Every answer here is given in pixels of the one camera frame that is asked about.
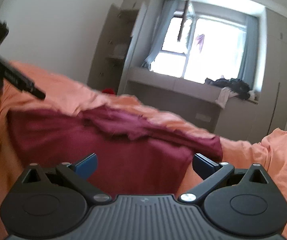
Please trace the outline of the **dark red garment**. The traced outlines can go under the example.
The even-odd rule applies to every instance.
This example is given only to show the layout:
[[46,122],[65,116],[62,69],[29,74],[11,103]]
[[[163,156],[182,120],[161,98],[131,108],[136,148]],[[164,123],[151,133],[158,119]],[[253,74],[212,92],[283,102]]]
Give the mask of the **dark red garment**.
[[98,167],[89,182],[112,196],[176,193],[196,153],[223,158],[218,137],[193,137],[107,106],[76,116],[11,110],[7,128],[23,166],[53,167],[94,153]]

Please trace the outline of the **dark clothes pile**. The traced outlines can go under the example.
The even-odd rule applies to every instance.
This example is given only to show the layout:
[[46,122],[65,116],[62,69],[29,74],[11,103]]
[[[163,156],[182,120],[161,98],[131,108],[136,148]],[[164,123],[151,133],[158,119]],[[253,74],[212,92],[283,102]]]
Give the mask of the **dark clothes pile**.
[[216,81],[213,81],[209,78],[205,79],[205,83],[208,85],[216,86],[219,88],[230,88],[233,92],[237,93],[237,98],[242,100],[248,100],[250,98],[250,87],[247,83],[241,79],[225,79],[220,78]]

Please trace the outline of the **orange duvet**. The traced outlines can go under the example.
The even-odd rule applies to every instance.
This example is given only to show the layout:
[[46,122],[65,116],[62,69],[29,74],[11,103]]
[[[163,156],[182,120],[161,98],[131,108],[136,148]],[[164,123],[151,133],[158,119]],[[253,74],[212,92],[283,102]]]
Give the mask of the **orange duvet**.
[[[212,138],[213,134],[194,126],[171,112],[162,112],[143,105],[134,96],[112,96],[95,91],[66,76],[53,74],[33,65],[15,62],[14,66],[46,92],[45,101],[30,94],[21,93],[5,82],[0,100],[0,205],[7,192],[16,181],[22,166],[13,151],[6,131],[5,116],[9,109],[49,108],[68,115],[76,115],[82,110],[107,105],[146,117],[150,122],[179,130],[196,138]],[[287,132],[276,129],[261,142],[232,141],[222,138],[223,159],[236,168],[246,168],[251,163],[261,164],[276,183],[287,200]],[[287,224],[283,232],[287,238]],[[7,232],[0,218],[0,239]]]

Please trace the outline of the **beige window seat cabinet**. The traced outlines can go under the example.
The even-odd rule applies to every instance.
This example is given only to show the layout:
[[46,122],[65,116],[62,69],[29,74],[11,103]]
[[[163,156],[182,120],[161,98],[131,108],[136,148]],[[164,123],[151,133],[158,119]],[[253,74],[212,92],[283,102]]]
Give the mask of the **beige window seat cabinet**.
[[124,93],[136,96],[143,104],[175,113],[211,133],[231,140],[248,140],[257,105],[232,97],[221,108],[216,103],[220,92],[215,86],[141,67],[129,69],[124,89]]

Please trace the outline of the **white hanging cloth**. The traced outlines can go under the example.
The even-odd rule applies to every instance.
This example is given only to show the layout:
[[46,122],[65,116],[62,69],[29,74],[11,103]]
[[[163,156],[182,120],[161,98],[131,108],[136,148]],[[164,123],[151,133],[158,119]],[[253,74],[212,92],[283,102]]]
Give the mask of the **white hanging cloth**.
[[226,107],[227,101],[229,98],[238,96],[239,94],[234,92],[229,87],[224,87],[221,89],[218,98],[215,100],[215,103],[221,108],[224,109]]

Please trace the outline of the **tall beige closet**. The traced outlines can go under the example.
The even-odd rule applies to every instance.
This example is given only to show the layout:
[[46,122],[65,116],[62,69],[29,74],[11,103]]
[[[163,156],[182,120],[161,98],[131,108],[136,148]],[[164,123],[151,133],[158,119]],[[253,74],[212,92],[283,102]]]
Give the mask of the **tall beige closet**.
[[259,142],[287,124],[287,18],[266,9],[265,19],[265,68],[258,77],[262,84],[256,88],[259,98],[250,142]]

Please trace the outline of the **red object behind bed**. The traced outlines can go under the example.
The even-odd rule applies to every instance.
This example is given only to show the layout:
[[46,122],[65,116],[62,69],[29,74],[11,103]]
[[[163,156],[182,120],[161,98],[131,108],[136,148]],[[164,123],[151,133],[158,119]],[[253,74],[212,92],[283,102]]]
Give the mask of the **red object behind bed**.
[[112,88],[105,88],[101,92],[104,94],[116,95],[116,92]]

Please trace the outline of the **right blue-grey curtain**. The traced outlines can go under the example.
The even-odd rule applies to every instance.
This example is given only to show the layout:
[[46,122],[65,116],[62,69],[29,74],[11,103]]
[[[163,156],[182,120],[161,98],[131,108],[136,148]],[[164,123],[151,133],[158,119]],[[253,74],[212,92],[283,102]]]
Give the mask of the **right blue-grey curtain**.
[[258,58],[259,22],[256,17],[247,15],[245,23],[246,37],[238,79],[241,79],[249,85],[250,89],[253,89]]

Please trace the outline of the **blue-grey curtain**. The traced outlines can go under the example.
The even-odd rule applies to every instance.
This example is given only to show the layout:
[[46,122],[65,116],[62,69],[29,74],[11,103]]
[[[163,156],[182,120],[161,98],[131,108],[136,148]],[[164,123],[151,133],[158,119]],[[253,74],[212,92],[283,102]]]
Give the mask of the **blue-grey curtain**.
[[152,46],[148,56],[141,66],[142,68],[148,70],[151,69],[151,63],[156,59],[162,48],[171,19],[173,18],[174,13],[178,7],[178,2],[178,0],[164,0],[159,21],[155,30],[155,35],[152,41]]
[[241,79],[249,85],[250,89],[253,89],[258,58],[259,22],[256,17],[247,15],[245,23],[246,37],[238,79]]

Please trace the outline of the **open beige wardrobe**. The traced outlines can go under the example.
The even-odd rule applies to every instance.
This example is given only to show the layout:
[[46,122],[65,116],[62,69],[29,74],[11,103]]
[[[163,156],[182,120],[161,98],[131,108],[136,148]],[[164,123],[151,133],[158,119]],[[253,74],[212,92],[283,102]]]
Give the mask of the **open beige wardrobe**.
[[130,66],[133,51],[147,7],[121,9],[111,5],[92,59],[87,85],[95,90],[115,93]]

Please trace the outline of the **window with open sash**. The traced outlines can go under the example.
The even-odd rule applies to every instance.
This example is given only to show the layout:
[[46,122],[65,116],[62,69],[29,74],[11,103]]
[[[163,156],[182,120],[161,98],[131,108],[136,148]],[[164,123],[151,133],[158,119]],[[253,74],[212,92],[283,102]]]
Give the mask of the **window with open sash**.
[[246,14],[205,3],[192,5],[194,16],[185,20],[185,2],[178,2],[150,70],[197,83],[237,78],[246,40]]

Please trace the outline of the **purple garment outside window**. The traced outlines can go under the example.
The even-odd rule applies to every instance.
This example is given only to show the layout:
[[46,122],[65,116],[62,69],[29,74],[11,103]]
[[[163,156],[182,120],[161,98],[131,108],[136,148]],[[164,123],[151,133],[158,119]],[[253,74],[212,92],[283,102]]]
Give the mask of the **purple garment outside window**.
[[202,52],[203,45],[204,45],[204,39],[205,39],[205,35],[204,34],[200,34],[196,38],[197,46],[199,48],[199,52]]

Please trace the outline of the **left blue-grey curtain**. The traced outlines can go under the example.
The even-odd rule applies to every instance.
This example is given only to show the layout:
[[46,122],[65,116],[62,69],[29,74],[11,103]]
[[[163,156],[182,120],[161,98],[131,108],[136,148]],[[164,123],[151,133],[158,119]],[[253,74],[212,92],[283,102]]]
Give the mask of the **left blue-grey curtain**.
[[174,13],[178,7],[178,2],[178,0],[164,0],[159,21],[155,30],[155,35],[152,41],[152,46],[148,56],[141,66],[142,68],[148,70],[151,69],[151,63],[156,59],[162,48],[171,19],[173,18]]

